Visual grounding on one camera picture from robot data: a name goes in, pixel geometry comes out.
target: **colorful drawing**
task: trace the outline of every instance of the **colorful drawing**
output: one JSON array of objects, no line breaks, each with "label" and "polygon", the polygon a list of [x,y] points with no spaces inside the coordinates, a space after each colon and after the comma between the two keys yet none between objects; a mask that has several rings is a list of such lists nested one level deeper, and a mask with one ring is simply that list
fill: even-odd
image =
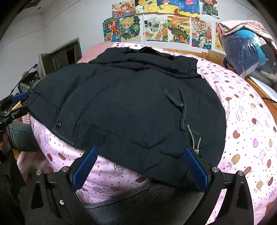
[{"label": "colorful drawing", "polygon": [[173,35],[170,42],[179,42],[189,44],[190,27],[189,17],[168,16],[167,17],[168,29]]},{"label": "colorful drawing", "polygon": [[147,41],[168,42],[167,16],[150,17],[144,26]]},{"label": "colorful drawing", "polygon": [[104,40],[105,42],[121,41],[119,19],[108,18],[103,22]]},{"label": "colorful drawing", "polygon": [[214,48],[218,49],[218,50],[221,50],[221,51],[224,51],[224,48],[221,45],[217,30],[216,30],[216,42],[215,42]]},{"label": "colorful drawing", "polygon": [[157,0],[135,0],[136,13],[157,12]]},{"label": "colorful drawing", "polygon": [[200,18],[198,0],[179,0],[179,14],[194,18]]},{"label": "colorful drawing", "polygon": [[134,0],[128,2],[120,2],[112,5],[112,17],[122,18],[132,16],[136,13]]},{"label": "colorful drawing", "polygon": [[206,21],[191,19],[192,46],[212,49],[212,25]]},{"label": "colorful drawing", "polygon": [[120,19],[122,41],[141,41],[140,19],[138,16]]},{"label": "colorful drawing", "polygon": [[216,0],[200,0],[203,2],[203,13],[219,18],[218,6],[216,6]]},{"label": "colorful drawing", "polygon": [[179,0],[157,0],[158,12],[166,14],[179,13]]}]

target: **metal bolt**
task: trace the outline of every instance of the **metal bolt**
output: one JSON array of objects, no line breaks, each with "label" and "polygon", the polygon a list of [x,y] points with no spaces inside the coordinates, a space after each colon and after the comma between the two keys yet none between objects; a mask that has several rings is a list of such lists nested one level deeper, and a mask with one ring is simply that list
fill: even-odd
[{"label": "metal bolt", "polygon": [[244,175],[244,173],[242,171],[238,171],[238,175],[240,175],[242,177]]},{"label": "metal bolt", "polygon": [[69,167],[63,167],[61,170],[62,172],[67,172],[69,170]]},{"label": "metal bolt", "polygon": [[219,169],[217,167],[213,167],[212,168],[212,171],[214,171],[215,173],[218,173],[219,172]]},{"label": "metal bolt", "polygon": [[41,174],[42,174],[42,170],[36,171],[36,175],[41,175]]}]

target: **jeans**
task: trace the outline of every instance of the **jeans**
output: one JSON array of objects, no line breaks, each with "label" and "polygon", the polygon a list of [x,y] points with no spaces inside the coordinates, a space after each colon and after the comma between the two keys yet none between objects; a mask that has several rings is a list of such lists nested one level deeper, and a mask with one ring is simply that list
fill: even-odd
[{"label": "jeans", "polygon": [[[40,151],[32,128],[13,121],[8,127],[14,148]],[[84,204],[97,225],[183,225],[192,214],[203,193],[180,190],[151,181],[110,200]]]}]

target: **transparent plastic bag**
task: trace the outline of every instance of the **transparent plastic bag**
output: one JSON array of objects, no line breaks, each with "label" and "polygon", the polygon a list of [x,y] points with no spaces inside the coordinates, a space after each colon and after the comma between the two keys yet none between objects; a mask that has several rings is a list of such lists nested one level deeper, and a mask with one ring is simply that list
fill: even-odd
[{"label": "transparent plastic bag", "polygon": [[277,81],[277,57],[271,44],[256,33],[242,28],[220,39],[225,53],[225,64],[231,65],[241,77],[257,70]]}]

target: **painting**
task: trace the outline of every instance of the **painting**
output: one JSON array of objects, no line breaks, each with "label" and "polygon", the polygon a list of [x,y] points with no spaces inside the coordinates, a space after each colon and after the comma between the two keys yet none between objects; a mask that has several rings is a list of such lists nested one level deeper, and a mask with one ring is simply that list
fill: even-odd
[{"label": "painting", "polygon": [[135,0],[136,13],[157,12],[157,0]]},{"label": "painting", "polygon": [[146,41],[168,42],[167,16],[149,17],[144,21]]},{"label": "painting", "polygon": [[212,25],[209,22],[191,19],[192,46],[212,49]]},{"label": "painting", "polygon": [[170,42],[179,42],[189,44],[190,27],[189,17],[186,16],[168,16],[167,17],[168,29],[173,35]]},{"label": "painting", "polygon": [[179,0],[157,0],[158,12],[166,14],[179,13]]},{"label": "painting", "polygon": [[203,13],[211,15],[219,19],[218,16],[218,6],[216,6],[216,0],[200,0],[203,2]]},{"label": "painting", "polygon": [[119,19],[108,18],[103,22],[103,32],[105,42],[121,41],[121,31]]},{"label": "painting", "polygon": [[214,48],[220,51],[224,51],[224,48],[221,45],[217,30],[216,30],[216,42],[215,42]]},{"label": "painting", "polygon": [[113,18],[122,18],[132,16],[136,13],[135,2],[126,1],[120,2],[112,5],[112,17]]},{"label": "painting", "polygon": [[188,17],[200,18],[198,0],[179,0],[179,14]]},{"label": "painting", "polygon": [[140,19],[138,16],[121,18],[120,30],[122,41],[141,41]]}]

